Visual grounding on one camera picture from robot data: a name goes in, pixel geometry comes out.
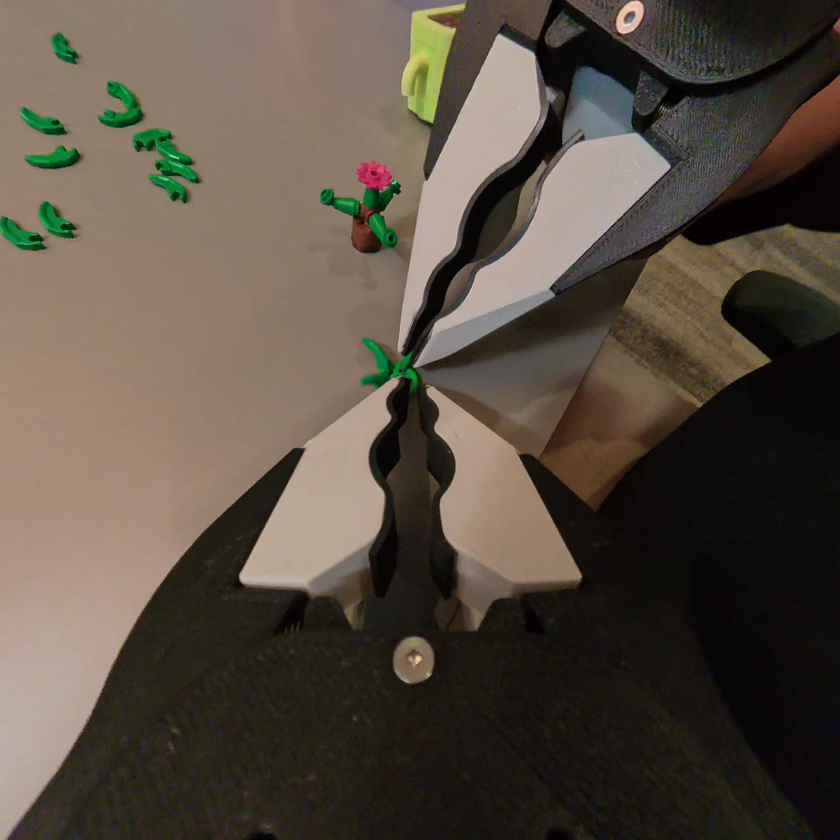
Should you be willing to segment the lime green toy figure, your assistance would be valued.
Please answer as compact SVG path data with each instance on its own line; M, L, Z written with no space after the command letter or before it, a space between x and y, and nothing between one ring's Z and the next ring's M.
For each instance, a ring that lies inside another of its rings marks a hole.
M448 53L466 5L416 10L412 14L409 58L401 80L406 105L422 122L432 124Z

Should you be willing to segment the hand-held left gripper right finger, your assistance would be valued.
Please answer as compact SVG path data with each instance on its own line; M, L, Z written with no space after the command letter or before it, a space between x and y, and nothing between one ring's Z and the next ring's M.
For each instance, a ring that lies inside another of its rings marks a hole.
M429 560L475 631L494 602L576 588L582 573L519 452L434 387L420 395L432 496Z

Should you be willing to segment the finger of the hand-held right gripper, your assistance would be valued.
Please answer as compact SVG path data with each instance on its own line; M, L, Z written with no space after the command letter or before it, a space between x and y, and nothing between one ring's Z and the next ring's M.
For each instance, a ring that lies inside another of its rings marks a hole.
M449 284L476 255L492 208L536 163L547 116L535 52L497 34L423 184L402 305L403 354L442 312Z
M568 143L541 174L511 243L469 275L458 305L436 320L415 365L448 357L553 297L552 285L669 171L632 128L634 95L588 66L571 83Z

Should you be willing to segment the person's right hand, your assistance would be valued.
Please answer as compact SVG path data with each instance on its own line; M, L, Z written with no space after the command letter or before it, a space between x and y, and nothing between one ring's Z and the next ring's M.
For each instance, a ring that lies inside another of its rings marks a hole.
M839 144L839 77L801 105L710 210L777 186Z

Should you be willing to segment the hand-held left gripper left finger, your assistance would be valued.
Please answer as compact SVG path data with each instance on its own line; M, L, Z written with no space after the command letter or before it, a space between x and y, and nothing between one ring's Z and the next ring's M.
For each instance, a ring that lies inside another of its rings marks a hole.
M388 477L409 396L408 381L389 381L306 443L240 573L243 585L330 597L362 627L366 599L384 596L396 568Z

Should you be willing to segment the scatter of green toy leaves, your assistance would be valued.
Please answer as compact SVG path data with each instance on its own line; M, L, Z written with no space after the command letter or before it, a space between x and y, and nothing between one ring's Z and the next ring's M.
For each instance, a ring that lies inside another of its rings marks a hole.
M206 142L162 26L2 16L2 251L128 263L183 238Z

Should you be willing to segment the toy cactus with pink flower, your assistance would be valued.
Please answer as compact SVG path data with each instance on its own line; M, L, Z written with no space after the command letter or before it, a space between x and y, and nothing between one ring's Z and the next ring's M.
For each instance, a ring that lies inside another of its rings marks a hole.
M325 188L320 192L320 203L351 217L351 244L359 252L374 254L383 248L393 249L398 237L385 221L384 212L402 186L385 164L376 161L359 163L355 173L364 188L361 200L336 196L333 189Z

